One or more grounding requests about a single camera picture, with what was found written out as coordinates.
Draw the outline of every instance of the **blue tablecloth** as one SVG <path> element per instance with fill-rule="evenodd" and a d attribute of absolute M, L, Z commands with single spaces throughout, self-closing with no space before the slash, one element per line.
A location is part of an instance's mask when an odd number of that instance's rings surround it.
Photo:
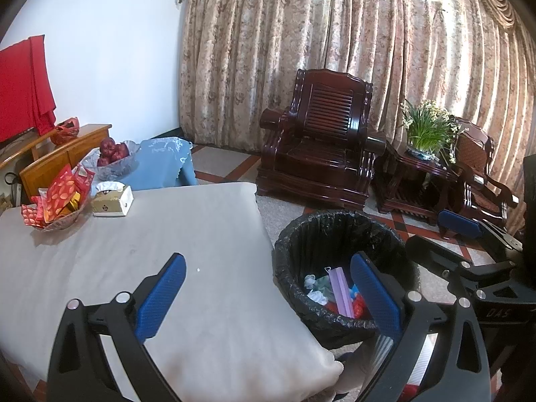
<path fill-rule="evenodd" d="M 120 181 L 132 190 L 172 188 L 197 184 L 192 164 L 192 144 L 179 138 L 148 139 L 140 144 L 136 154 L 137 166 Z M 92 195 L 96 194 L 95 178 Z"/>

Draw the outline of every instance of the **wooden chair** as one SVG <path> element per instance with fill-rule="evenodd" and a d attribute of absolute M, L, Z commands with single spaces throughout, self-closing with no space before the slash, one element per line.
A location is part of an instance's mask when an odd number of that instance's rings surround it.
<path fill-rule="evenodd" d="M 494 153 L 493 139 L 466 119 L 457 118 L 457 122 L 466 131 L 456 142 L 455 169 L 459 178 L 450 190 L 451 208 L 461 216 L 488 220 L 504 228 L 508 207 L 517 207 L 519 199 L 507 186 L 489 176 Z M 500 192 L 495 194 L 488 183 Z"/>
<path fill-rule="evenodd" d="M 266 109 L 259 194 L 272 190 L 363 209 L 385 137 L 367 128 L 373 86 L 346 73 L 299 69 L 290 107 Z"/>

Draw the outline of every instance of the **blue gripper pad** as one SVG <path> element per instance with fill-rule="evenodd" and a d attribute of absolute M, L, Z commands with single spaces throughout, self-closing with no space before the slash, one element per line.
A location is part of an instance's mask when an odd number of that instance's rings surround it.
<path fill-rule="evenodd" d="M 477 222 L 448 210 L 441 210 L 439 212 L 438 224 L 471 239 L 478 239 L 482 236 L 482 231 Z"/>
<path fill-rule="evenodd" d="M 154 337 L 186 278 L 186 261 L 177 255 L 138 310 L 136 338 L 141 344 Z"/>
<path fill-rule="evenodd" d="M 398 340 L 402 334 L 400 310 L 380 279 L 359 253 L 352 257 L 350 274 L 380 333 L 395 341 Z"/>

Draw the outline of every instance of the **tissue box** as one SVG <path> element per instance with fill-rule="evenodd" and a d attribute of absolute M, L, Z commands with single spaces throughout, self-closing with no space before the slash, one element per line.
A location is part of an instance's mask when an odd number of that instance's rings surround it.
<path fill-rule="evenodd" d="M 93 216 L 126 216 L 133 200 L 130 186 L 125 186 L 122 191 L 98 192 L 91 201 Z"/>

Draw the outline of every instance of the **white wall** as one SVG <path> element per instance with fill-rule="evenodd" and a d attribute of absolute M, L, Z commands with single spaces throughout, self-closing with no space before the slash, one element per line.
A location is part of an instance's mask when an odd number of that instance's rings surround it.
<path fill-rule="evenodd" d="M 179 126 L 180 9 L 175 0 L 28 0 L 0 49 L 45 34 L 57 122 L 111 123 L 112 137 L 138 142 Z"/>

